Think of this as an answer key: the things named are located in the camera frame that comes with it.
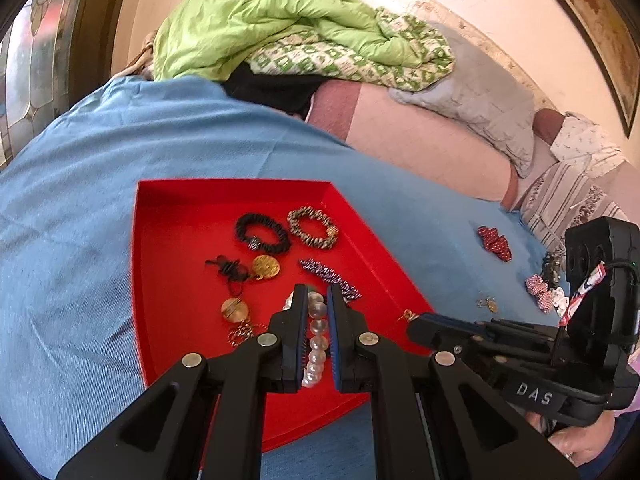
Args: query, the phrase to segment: black cloth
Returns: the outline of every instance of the black cloth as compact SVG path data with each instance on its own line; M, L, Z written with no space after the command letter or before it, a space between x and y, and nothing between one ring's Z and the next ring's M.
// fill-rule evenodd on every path
M321 75L254 74L249 64L242 62L222 87L229 97L305 119L311 110L311 97L329 79Z

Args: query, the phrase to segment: blue tablecloth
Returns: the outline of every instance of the blue tablecloth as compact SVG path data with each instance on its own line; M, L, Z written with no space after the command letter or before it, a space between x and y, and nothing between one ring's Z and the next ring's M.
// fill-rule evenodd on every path
M49 478L143 390L131 317L132 208L139 180L167 177L330 180L438 312L489 319L476 307L482 293L504 318L558 321L524 289L545 249L517 214L229 99L204 79L122 78L58 118L0 175L0 418ZM483 224L507 237L510 263L482 248ZM364 410L321 434L320 456L304 441L265 455L263 478L373 477ZM316 465L303 475L304 459ZM329 477L325 466L334 468Z

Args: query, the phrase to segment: pearl necklace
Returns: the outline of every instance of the pearl necklace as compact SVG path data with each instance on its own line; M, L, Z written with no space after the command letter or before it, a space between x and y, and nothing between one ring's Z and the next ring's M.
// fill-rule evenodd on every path
M319 292L310 292L308 297L308 313L312 318L309 323L309 330L313 336L309 339L311 351L308 355L302 386L313 388L320 382L326 361L326 350L329 348L329 341L324 334L329 330L329 323L326 318L326 305L324 297ZM287 298L283 310L291 308L293 293Z

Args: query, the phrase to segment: sofa cushion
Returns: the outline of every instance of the sofa cushion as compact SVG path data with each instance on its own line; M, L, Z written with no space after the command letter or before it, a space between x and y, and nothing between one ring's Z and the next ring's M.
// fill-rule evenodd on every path
M432 25L449 41L454 71L420 92L391 89L391 97L466 124L508 156L525 178L533 158L533 93L453 28Z
M551 253L564 262L564 232L594 218L627 221L615 202L585 174L558 162L529 189L520 209L522 221Z

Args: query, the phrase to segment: red and white ribbon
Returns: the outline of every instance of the red and white ribbon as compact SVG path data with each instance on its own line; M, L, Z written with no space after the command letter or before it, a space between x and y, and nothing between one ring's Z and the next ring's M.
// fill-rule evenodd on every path
M604 263L600 262L598 266L593 269L593 272L589 275L589 277L582 282L582 285L578 287L577 292L571 298L569 302L569 307L567 308L564 316L560 320L560 326L567 326L571 321L571 318L574 316L575 311L578 310L578 307L582 303L582 300L587 295L587 293L597 284L601 283L607 275L607 271L604 268Z

